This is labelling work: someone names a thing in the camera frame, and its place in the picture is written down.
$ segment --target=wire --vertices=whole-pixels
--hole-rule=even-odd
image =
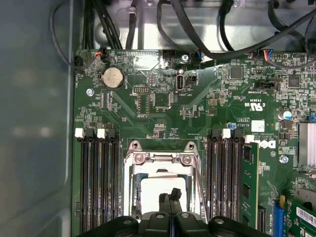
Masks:
[[[99,8],[102,15],[104,16],[104,17],[102,16],[102,18],[105,19],[106,25],[109,27],[109,30],[110,30],[111,35],[113,37],[113,42],[115,44],[114,48],[123,49],[122,44],[119,41],[119,35],[118,35],[118,32],[115,28],[114,22],[112,21],[112,18],[109,15],[109,12],[107,11],[105,5],[102,3],[101,0],[95,0],[95,2],[96,2],[96,8],[97,7]]]
[[[51,12],[50,12],[50,16],[49,16],[49,29],[50,29],[50,33],[51,33],[51,37],[52,37],[52,40],[53,40],[53,44],[54,44],[54,47],[58,53],[58,55],[61,57],[61,59],[69,66],[71,67],[72,69],[74,70],[79,70],[79,71],[83,71],[85,69],[87,69],[95,60],[95,58],[91,58],[88,63],[82,67],[79,67],[79,66],[76,66],[74,64],[72,64],[71,62],[68,61],[68,59],[65,57],[63,51],[61,50],[59,44],[58,44],[58,40],[57,40],[57,37],[56,37],[56,33],[55,33],[55,23],[54,23],[54,18],[55,18],[55,13],[56,11],[63,5],[65,4],[66,1],[63,1],[59,4],[56,4]]]
[[[255,50],[258,50],[260,48],[266,47],[269,44],[279,40],[289,32],[293,31],[296,27],[302,25],[304,22],[312,18],[313,16],[316,15],[316,9],[312,10],[305,16],[301,17],[299,20],[295,21],[292,23],[290,26],[286,27],[284,30],[282,30],[280,33],[260,42],[257,43],[253,46],[240,49],[237,51],[233,52],[226,52],[226,53],[212,53],[210,52],[207,47],[204,45],[204,43],[201,41],[199,38],[198,34],[196,33],[195,29],[193,28],[192,24],[190,23],[187,14],[184,11],[184,8],[182,6],[181,0],[173,0],[171,2],[172,7],[179,19],[179,22],[184,29],[185,33],[187,36],[190,38],[190,40],[209,58],[211,59],[216,59],[216,60],[227,60],[227,59],[232,59],[232,58],[237,58],[242,56],[245,53],[250,53]]]
[[[274,8],[274,2],[269,1],[269,8],[268,8],[268,17],[272,25],[279,31],[284,30],[287,25],[284,24],[278,17]],[[302,51],[304,51],[304,37],[298,33],[297,31],[292,31],[289,35],[293,36],[299,44],[303,47]]]
[[[94,48],[94,11],[92,2],[85,0],[84,2],[84,15],[83,15],[83,29],[82,29],[82,48],[93,49]]]
[[[234,51],[233,47],[229,43],[227,36],[226,36],[226,31],[225,31],[225,18],[226,14],[221,14],[219,16],[219,33],[221,34],[222,41],[228,51]]]
[[[97,1],[96,0],[92,0],[93,2],[93,5],[94,5],[94,8],[95,8],[95,11],[97,12],[98,16],[99,16],[99,19],[100,19],[100,22],[101,22],[101,25],[103,27],[103,32],[105,33],[107,39],[108,39],[108,43],[110,45],[110,48],[116,48],[115,47],[115,44],[114,44],[114,41],[112,39],[112,34],[110,32],[110,29],[103,17],[103,14],[102,14],[102,11],[100,10],[100,8],[98,7],[98,4],[97,4]]]
[[[306,30],[305,30],[305,50],[306,50],[306,53],[309,55],[309,56],[313,56],[313,57],[316,57],[316,55],[310,51],[310,48],[309,48],[309,45],[308,45],[308,39],[310,37],[310,32],[311,32],[311,29],[312,29],[312,25],[315,21],[316,17],[313,17],[307,27],[306,27]]]
[[[158,4],[157,4],[157,28],[158,31],[160,33],[160,35],[162,36],[162,38],[164,39],[164,41],[166,41],[168,44],[170,44],[170,46],[172,48],[176,48],[180,51],[183,52],[187,52],[187,50],[185,50],[182,46],[178,45],[177,43],[175,43],[168,35],[167,33],[163,30],[162,26],[161,26],[161,17],[162,17],[162,5],[163,4],[167,4],[167,5],[171,5],[171,2],[167,1],[167,0],[159,0]]]
[[[133,0],[131,7],[137,6],[137,0]],[[136,14],[130,13],[129,14],[129,27],[128,27],[128,35],[126,38],[126,45],[125,49],[132,49],[134,36],[135,36],[135,30],[136,30]]]
[[[232,6],[234,4],[234,0],[223,0],[222,5],[219,8],[219,33],[221,35],[222,41],[228,51],[234,51],[233,47],[229,43],[226,31],[225,31],[225,19],[226,15],[231,11]]]
[[[308,39],[309,39],[312,25],[313,25],[315,19],[316,19],[316,17],[313,17],[309,21],[309,23],[306,27],[306,30],[305,30],[305,44],[304,44],[304,46],[305,46],[305,50],[306,50],[307,55],[310,57],[310,59],[312,59],[311,61],[304,63],[302,65],[299,65],[299,66],[284,66],[284,65],[280,65],[280,64],[277,64],[277,63],[271,61],[271,59],[268,60],[268,63],[272,66],[279,67],[279,68],[286,69],[286,70],[300,69],[300,68],[305,68],[305,67],[309,67],[309,66],[314,65],[314,63],[316,63],[316,55],[310,51],[309,46],[308,46]]]

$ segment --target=red and black wires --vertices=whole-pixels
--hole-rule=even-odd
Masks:
[[[263,50],[263,55],[265,57],[266,62],[269,62],[271,60],[272,53],[273,53],[273,49],[264,49]]]

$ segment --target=blue connector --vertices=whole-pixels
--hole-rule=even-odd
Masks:
[[[283,237],[284,210],[279,205],[273,206],[273,237]]]

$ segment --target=black dimm slot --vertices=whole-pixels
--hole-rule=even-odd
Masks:
[[[87,160],[88,160],[88,143],[81,139],[81,181],[80,181],[80,233],[87,230]]]
[[[206,159],[206,203],[207,203],[207,216],[210,218],[211,217],[211,204],[212,204],[212,196],[211,196],[211,185],[212,185],[212,180],[211,180],[211,160],[212,160],[212,145],[210,142],[210,137],[207,139],[207,159]]]
[[[86,221],[87,221],[87,229],[86,231],[91,230],[91,157],[92,157],[92,144],[91,140],[88,140],[88,149],[87,149],[87,214],[86,214]]]
[[[119,195],[119,158],[118,158],[118,144],[115,139],[111,141],[112,143],[112,172],[113,172],[113,181],[112,181],[112,219],[117,218],[118,216],[118,195]]]
[[[217,193],[218,193],[218,159],[220,157],[220,143],[217,141],[217,138],[211,138],[211,152],[210,152],[210,166],[211,166],[211,179],[210,179],[210,185],[211,185],[211,195],[210,195],[210,218],[217,216],[217,210],[218,210],[218,199],[217,199]]]
[[[226,172],[227,172],[227,182],[226,182],[226,187],[227,187],[227,204],[226,204],[226,207],[227,207],[227,212],[226,212],[226,216],[228,218],[231,217],[231,205],[232,205],[232,202],[231,202],[231,193],[232,193],[232,187],[231,187],[231,183],[232,183],[232,169],[234,168],[233,167],[233,159],[234,159],[234,156],[233,156],[233,148],[232,148],[232,139],[229,139],[229,143],[228,143],[228,147],[229,147],[229,156],[228,156],[228,160],[227,160],[227,169],[226,169]]]
[[[221,186],[221,216],[228,217],[228,205],[229,205],[229,196],[230,187],[228,186],[228,178],[229,178],[229,166],[231,165],[232,153],[231,153],[231,140],[225,139],[222,143],[222,186]]]
[[[102,160],[101,160],[101,223],[107,222],[108,216],[108,168],[109,168],[109,143],[106,140],[101,141]]]
[[[218,145],[218,154],[216,156],[216,177],[217,177],[217,197],[216,197],[216,203],[217,203],[217,209],[216,209],[216,215],[220,216],[221,214],[221,201],[222,201],[222,154],[223,154],[223,147],[222,142],[220,142]]]
[[[240,182],[241,182],[241,159],[242,159],[242,143],[240,138],[235,138],[233,143],[233,169],[232,169],[232,211],[231,218],[239,221],[240,206]]]
[[[93,199],[92,199],[92,228],[98,225],[98,174],[99,174],[99,146],[97,139],[93,139]]]

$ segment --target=chip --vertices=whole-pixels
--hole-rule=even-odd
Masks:
[[[210,99],[209,100],[209,105],[210,106],[217,106],[217,99]]]
[[[231,68],[231,78],[242,79],[242,68],[239,68],[239,67]]]
[[[297,75],[288,76],[288,87],[299,88],[300,87],[300,76],[297,76]]]
[[[216,116],[217,115],[217,108],[210,108],[209,114],[213,115],[213,116]]]

